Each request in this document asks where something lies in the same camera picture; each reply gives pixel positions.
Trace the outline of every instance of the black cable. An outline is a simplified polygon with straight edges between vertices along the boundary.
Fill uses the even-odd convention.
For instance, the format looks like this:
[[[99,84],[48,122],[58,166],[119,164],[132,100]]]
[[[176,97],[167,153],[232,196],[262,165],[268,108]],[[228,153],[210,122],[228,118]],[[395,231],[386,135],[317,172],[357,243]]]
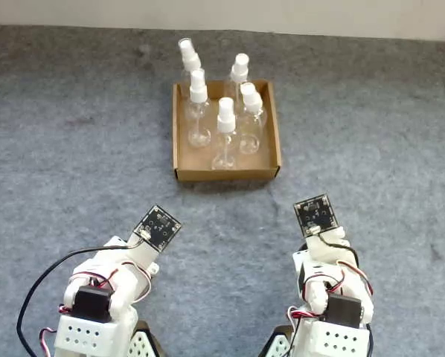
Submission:
[[[294,346],[295,336],[297,335],[298,327],[300,326],[300,321],[301,321],[301,320],[302,320],[301,318],[298,319],[298,321],[297,321],[297,327],[295,328],[295,330],[294,330],[294,334],[292,335],[292,338],[291,338],[292,340],[291,340],[291,342],[290,342],[289,349],[287,350],[287,352],[285,352],[285,353],[282,355],[282,357],[287,357],[287,356],[290,354],[290,351],[292,351],[292,347]]]
[[[371,355],[373,354],[374,341],[370,324],[366,324],[366,329],[370,332],[370,340],[369,340],[370,344],[368,345],[368,354],[366,356],[371,357]]]
[[[320,238],[320,240],[321,240],[325,245],[328,245],[329,247],[340,248],[340,249],[346,249],[347,251],[351,251],[351,252],[353,253],[353,255],[355,256],[356,266],[359,267],[358,254],[356,253],[356,251],[355,251],[353,248],[351,248],[351,247],[347,247],[346,245],[335,244],[335,243],[329,243],[329,242],[327,242],[325,239],[323,239],[323,238],[321,237],[320,234],[317,234],[317,237]]]
[[[26,295],[26,298],[24,299],[24,303],[21,306],[21,311],[19,311],[19,316],[17,318],[17,323],[16,323],[17,335],[19,337],[19,340],[21,341],[22,346],[27,351],[28,355],[32,356],[32,357],[37,357],[36,353],[32,350],[31,346],[29,346],[29,343],[26,341],[26,338],[22,334],[22,319],[24,318],[24,314],[25,314],[26,309],[29,305],[29,302],[31,301],[32,295],[34,294],[34,292],[36,291],[36,289],[40,285],[40,283],[45,279],[45,277],[47,277],[57,266],[59,266],[61,263],[65,262],[68,258],[73,257],[74,255],[83,254],[83,253],[92,253],[93,251],[114,251],[114,250],[118,250],[118,249],[134,249],[134,248],[140,246],[143,242],[144,242],[144,239],[140,239],[134,245],[108,245],[108,246],[102,246],[102,247],[78,249],[76,251],[71,251],[64,258],[60,258],[54,264],[49,266],[41,274],[41,276],[37,278],[36,282],[29,289],[29,292]]]

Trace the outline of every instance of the cardboard box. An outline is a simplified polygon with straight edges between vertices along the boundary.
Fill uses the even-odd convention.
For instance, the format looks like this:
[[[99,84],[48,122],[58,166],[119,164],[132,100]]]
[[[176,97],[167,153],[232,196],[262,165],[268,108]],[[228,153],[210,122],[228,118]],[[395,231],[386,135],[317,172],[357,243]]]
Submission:
[[[281,169],[281,148],[277,113],[275,111],[274,89],[267,80],[252,81],[260,93],[264,109],[267,112],[267,124],[260,149],[254,155],[239,155],[237,170],[212,170],[211,162],[215,148],[193,148],[186,138],[187,121],[185,120],[184,101],[179,84],[173,85],[173,169],[179,181],[215,181],[215,180],[270,180]],[[211,100],[209,115],[213,120],[206,124],[211,130],[211,141],[215,139],[218,100],[224,95],[224,81],[208,81],[208,96]]]

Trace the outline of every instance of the white wall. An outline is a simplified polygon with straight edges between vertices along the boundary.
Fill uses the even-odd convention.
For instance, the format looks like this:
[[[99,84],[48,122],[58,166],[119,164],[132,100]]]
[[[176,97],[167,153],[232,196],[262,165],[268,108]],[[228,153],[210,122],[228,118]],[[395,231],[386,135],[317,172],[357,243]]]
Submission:
[[[0,0],[0,24],[445,40],[445,0]]]

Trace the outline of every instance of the perforated plastic plate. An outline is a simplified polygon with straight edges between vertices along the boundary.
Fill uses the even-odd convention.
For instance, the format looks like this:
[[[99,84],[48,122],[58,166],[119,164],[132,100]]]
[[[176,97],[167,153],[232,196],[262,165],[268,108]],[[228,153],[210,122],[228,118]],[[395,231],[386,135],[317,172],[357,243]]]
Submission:
[[[156,357],[145,332],[138,331],[130,342],[127,357]]]
[[[63,350],[95,357],[112,357],[116,324],[100,324],[70,316],[61,316],[55,346]]]
[[[277,335],[267,350],[266,357],[282,357],[290,347],[290,343],[284,335]]]
[[[370,332],[316,321],[310,334],[309,351],[329,357],[366,357]]]

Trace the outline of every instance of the gray carpet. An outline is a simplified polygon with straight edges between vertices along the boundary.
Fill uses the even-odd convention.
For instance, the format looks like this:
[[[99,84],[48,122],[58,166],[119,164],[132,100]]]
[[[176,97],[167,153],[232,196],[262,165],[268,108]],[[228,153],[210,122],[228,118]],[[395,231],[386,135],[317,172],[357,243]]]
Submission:
[[[210,78],[244,51],[252,77],[275,82],[274,181],[176,182],[182,36]],[[170,356],[256,356],[298,301],[292,204],[323,192],[375,288],[374,356],[445,356],[445,43],[0,27],[0,356],[25,354],[16,316],[51,262],[127,237],[155,203],[184,227],[141,317]],[[24,328],[38,352],[82,259],[32,300]]]

